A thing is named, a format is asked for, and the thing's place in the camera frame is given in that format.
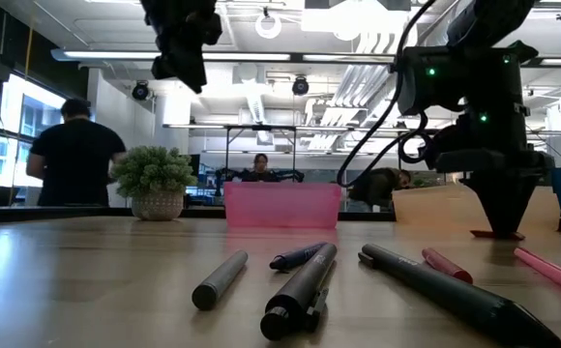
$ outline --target window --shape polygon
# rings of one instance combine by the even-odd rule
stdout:
[[[31,144],[0,136],[0,187],[41,187],[42,180],[27,176]]]
[[[1,129],[38,137],[62,122],[60,109],[66,100],[11,74],[3,84]]]
[[[20,133],[38,137],[43,131],[59,125],[62,121],[60,108],[24,96],[22,99]]]

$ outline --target person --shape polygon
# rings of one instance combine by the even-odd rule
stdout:
[[[91,121],[87,101],[68,100],[64,123],[45,130],[29,151],[27,175],[44,181],[40,206],[108,206],[109,162],[126,154],[116,132]]]
[[[394,189],[408,189],[411,174],[395,168],[372,169],[360,179],[349,192],[347,211],[352,213],[372,212],[373,206],[390,209]]]
[[[253,164],[254,170],[242,178],[243,182],[277,183],[279,181],[279,177],[273,171],[268,170],[268,157],[265,154],[257,154]]]

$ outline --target potted plant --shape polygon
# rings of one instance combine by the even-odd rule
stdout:
[[[178,149],[139,146],[112,168],[117,193],[133,199],[133,214],[143,220],[169,221],[184,208],[186,186],[196,184],[191,158]]]

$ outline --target desk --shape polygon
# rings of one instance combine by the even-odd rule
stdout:
[[[83,217],[0,225],[1,347],[447,347],[496,345],[392,278],[358,264],[376,243],[416,260],[435,247],[489,291],[525,305],[561,337],[561,288],[513,256],[514,244],[466,231],[403,230],[389,222],[340,222],[338,231],[226,230],[221,219],[139,222]],[[522,244],[561,264],[561,235]],[[317,334],[271,344],[259,321],[290,278],[274,255],[336,242],[328,318]],[[200,313],[194,286],[237,248],[249,253],[218,308]]]

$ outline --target black marker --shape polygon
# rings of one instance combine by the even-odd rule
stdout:
[[[234,253],[194,289],[192,303],[201,310],[214,308],[216,302],[240,273],[248,259],[249,255],[242,250]]]
[[[328,274],[337,247],[324,245],[265,306],[261,332],[269,340],[280,340],[300,330],[314,332],[326,303],[328,290],[319,290]]]
[[[512,347],[560,348],[561,341],[527,309],[515,302],[425,267],[380,246],[358,254],[367,266],[409,285],[465,323]]]
[[[299,250],[293,250],[286,252],[284,254],[278,255],[270,262],[270,268],[272,270],[291,270],[292,268],[302,266],[306,264],[316,252],[318,252],[321,247],[325,246],[326,243],[318,243],[316,245],[307,246]]]

